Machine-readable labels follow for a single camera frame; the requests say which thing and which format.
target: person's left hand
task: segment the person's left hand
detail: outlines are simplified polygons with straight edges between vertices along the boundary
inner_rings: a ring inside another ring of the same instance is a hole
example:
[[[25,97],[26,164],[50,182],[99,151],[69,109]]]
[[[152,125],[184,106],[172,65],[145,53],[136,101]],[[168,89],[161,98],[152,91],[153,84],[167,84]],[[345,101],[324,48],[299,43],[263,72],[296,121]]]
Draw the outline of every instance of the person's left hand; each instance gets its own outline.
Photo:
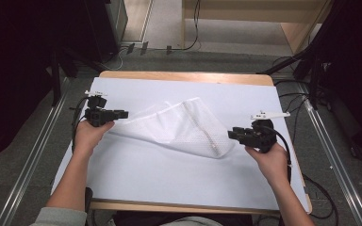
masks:
[[[73,154],[91,157],[93,148],[98,145],[104,133],[113,125],[114,121],[109,121],[100,127],[93,127],[88,121],[80,122],[75,134]]]

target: white paper sheet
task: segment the white paper sheet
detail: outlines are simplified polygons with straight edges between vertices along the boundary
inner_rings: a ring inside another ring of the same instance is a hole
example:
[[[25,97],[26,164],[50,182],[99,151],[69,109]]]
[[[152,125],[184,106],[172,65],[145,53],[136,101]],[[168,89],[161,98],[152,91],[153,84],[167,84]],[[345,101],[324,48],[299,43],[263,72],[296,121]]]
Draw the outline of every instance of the white paper sheet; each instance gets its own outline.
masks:
[[[108,94],[105,109],[122,109],[130,114],[164,101],[177,103],[200,97],[228,130],[251,127],[250,116],[260,110],[282,112],[275,87],[267,86],[95,78],[90,90]],[[308,212],[285,120],[272,122],[288,141],[291,185]],[[53,190],[71,153],[70,144]],[[93,190],[94,199],[278,210],[266,179],[238,142],[223,158],[212,159],[106,134],[90,159],[87,186]]]

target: hand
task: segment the hand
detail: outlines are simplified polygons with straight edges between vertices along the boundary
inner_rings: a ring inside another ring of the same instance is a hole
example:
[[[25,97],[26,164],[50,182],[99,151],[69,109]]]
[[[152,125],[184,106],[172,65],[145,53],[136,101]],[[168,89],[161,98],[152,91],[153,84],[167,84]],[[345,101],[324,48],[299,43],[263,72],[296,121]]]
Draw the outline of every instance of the hand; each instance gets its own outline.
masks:
[[[114,121],[107,122],[100,127],[93,127],[87,121],[80,122],[75,134],[73,154],[91,157],[93,148],[98,145],[104,133],[113,127],[113,125]]]
[[[260,153],[247,146],[245,150],[257,162],[270,186],[288,181],[287,152],[281,145],[275,143],[267,153]]]

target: sleeve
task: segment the sleeve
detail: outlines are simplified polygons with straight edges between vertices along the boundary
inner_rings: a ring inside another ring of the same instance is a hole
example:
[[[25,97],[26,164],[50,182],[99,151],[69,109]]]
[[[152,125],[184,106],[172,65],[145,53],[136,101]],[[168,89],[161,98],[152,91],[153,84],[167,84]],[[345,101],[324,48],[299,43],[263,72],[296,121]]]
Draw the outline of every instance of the sleeve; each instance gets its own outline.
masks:
[[[84,226],[87,213],[54,207],[44,207],[32,226]]]

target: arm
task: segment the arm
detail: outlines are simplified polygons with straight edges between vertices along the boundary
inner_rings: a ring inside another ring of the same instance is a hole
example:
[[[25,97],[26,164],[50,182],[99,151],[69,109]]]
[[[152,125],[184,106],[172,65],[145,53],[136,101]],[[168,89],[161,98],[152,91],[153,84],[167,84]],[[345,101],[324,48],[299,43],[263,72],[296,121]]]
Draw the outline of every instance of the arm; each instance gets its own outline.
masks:
[[[245,150],[257,162],[269,182],[285,224],[314,225],[289,184],[287,153],[284,148],[275,143],[267,153],[259,153],[251,147],[245,147]]]
[[[87,121],[78,124],[73,156],[46,207],[85,211],[88,162],[93,148],[113,125],[113,121],[98,128],[91,126]]]

